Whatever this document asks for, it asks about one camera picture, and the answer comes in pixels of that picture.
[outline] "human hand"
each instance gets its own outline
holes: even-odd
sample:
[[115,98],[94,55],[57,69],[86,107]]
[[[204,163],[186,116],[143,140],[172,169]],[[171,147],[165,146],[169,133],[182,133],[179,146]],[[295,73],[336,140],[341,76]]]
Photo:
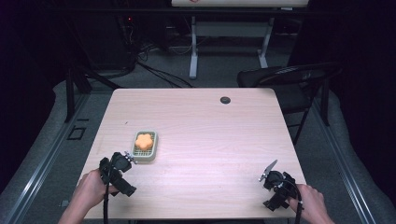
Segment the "human hand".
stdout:
[[[301,213],[303,219],[311,224],[334,223],[327,214],[322,193],[318,192],[317,189],[314,189],[309,185],[297,184],[296,186],[303,199],[303,211]],[[296,212],[298,200],[288,198],[288,201],[290,208]]]
[[[110,186],[108,193],[118,190]],[[106,194],[106,185],[100,177],[98,169],[85,174],[79,181],[73,193],[72,200],[67,206],[59,223],[80,223],[88,211],[99,204]]]

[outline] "hand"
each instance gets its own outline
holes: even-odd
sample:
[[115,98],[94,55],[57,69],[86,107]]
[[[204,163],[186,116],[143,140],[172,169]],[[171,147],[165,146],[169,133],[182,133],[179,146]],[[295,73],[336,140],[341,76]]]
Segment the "hand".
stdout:
[[[110,186],[108,193],[118,190]],[[85,174],[79,181],[73,193],[72,200],[67,206],[59,223],[80,223],[91,208],[99,204],[106,193],[106,185],[103,183],[98,169]]]
[[[314,189],[309,185],[298,184],[296,186],[303,199],[303,211],[301,214],[303,219],[312,224],[334,223],[327,214],[322,193],[318,192],[317,189]],[[288,201],[291,209],[296,212],[298,200],[288,198]]]

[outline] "chair backrest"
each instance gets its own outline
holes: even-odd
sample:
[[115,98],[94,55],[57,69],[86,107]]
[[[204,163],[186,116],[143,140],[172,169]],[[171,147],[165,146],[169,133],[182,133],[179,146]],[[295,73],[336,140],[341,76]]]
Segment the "chair backrest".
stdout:
[[289,67],[269,67],[238,74],[240,87],[289,85],[296,83],[321,84],[327,78],[340,74],[339,63],[315,63]]

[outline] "black chair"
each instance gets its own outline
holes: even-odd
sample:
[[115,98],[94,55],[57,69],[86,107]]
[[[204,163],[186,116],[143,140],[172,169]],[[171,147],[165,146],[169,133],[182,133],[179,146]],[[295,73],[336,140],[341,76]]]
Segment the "black chair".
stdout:
[[240,88],[273,89],[284,115],[304,112],[300,123],[288,125],[289,128],[298,126],[292,140],[295,145],[318,90],[324,86],[323,84],[327,84],[323,91],[328,91],[329,78],[340,74],[341,71],[339,63],[268,67],[240,72],[237,83]]

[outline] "small tray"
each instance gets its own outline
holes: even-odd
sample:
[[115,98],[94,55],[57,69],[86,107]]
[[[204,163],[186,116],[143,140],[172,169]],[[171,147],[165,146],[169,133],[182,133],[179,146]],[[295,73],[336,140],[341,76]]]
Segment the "small tray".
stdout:
[[134,156],[134,159],[136,161],[154,161],[155,159],[155,154],[157,152],[157,141],[158,141],[158,135],[155,132],[150,132],[150,131],[138,132],[134,137],[134,142],[136,141],[137,136],[139,136],[139,134],[145,134],[145,133],[151,135],[151,140],[153,141],[153,144],[152,147],[150,147],[145,151],[140,150],[139,147],[133,144],[132,155]]

